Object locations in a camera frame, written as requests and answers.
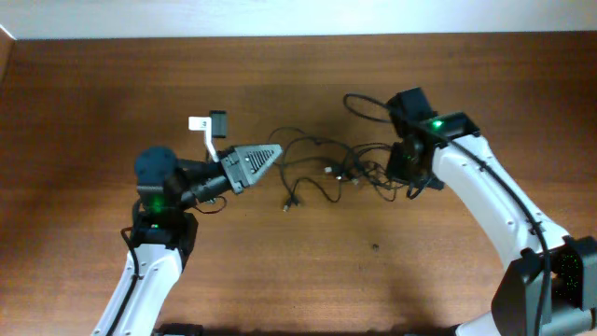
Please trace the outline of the black USB cable thick plug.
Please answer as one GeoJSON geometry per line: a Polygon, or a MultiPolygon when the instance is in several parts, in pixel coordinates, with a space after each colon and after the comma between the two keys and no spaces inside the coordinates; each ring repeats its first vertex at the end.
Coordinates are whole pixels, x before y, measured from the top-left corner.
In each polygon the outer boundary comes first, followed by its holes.
{"type": "Polygon", "coordinates": [[[318,136],[314,134],[307,133],[301,130],[299,127],[292,127],[292,126],[283,126],[274,129],[267,138],[267,142],[271,143],[273,137],[278,133],[282,132],[292,132],[297,133],[298,137],[290,140],[285,146],[283,146],[283,155],[280,159],[276,159],[274,161],[274,166],[278,169],[280,181],[287,193],[287,198],[283,205],[283,211],[287,213],[292,207],[300,206],[301,199],[299,197],[299,186],[301,184],[311,185],[315,187],[324,199],[329,203],[338,203],[341,200],[342,196],[342,185],[347,181],[350,181],[350,178],[347,177],[347,173],[351,170],[349,166],[349,162],[353,163],[353,166],[358,166],[358,158],[356,157],[355,150],[350,147],[349,145],[342,143],[341,141],[334,140],[328,137],[318,136]],[[311,144],[320,147],[320,146],[334,146],[339,147],[343,152],[342,160],[336,160],[332,157],[327,156],[309,156],[300,158],[294,161],[288,161],[288,151],[296,144],[300,144],[303,142],[310,142],[311,144]],[[318,161],[325,165],[324,171],[326,175],[334,175],[334,179],[337,180],[338,188],[337,188],[337,195],[335,197],[331,196],[325,188],[322,186],[321,183],[317,182],[315,179],[308,175],[299,176],[293,181],[290,181],[287,178],[287,170],[289,168],[301,165],[302,163],[306,162],[314,162],[318,161]]]}

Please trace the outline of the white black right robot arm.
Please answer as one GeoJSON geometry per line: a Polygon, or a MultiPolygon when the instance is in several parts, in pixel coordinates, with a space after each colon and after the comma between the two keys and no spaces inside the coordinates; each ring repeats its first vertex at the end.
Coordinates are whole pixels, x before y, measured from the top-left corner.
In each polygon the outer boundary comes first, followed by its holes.
{"type": "Polygon", "coordinates": [[[422,89],[384,103],[399,142],[390,179],[423,189],[449,187],[490,239],[505,269],[489,312],[447,334],[580,335],[596,328],[596,240],[573,237],[524,193],[463,112],[440,116],[422,89]]]}

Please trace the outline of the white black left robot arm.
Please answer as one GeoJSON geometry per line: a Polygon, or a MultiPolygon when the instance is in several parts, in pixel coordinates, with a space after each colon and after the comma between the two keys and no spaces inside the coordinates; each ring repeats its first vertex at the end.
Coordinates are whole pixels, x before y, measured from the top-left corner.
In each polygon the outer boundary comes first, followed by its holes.
{"type": "Polygon", "coordinates": [[[253,187],[282,155],[278,144],[233,146],[216,161],[183,160],[168,147],[151,147],[134,163],[138,200],[122,275],[95,335],[149,335],[161,307],[193,251],[200,204],[253,187]]]}

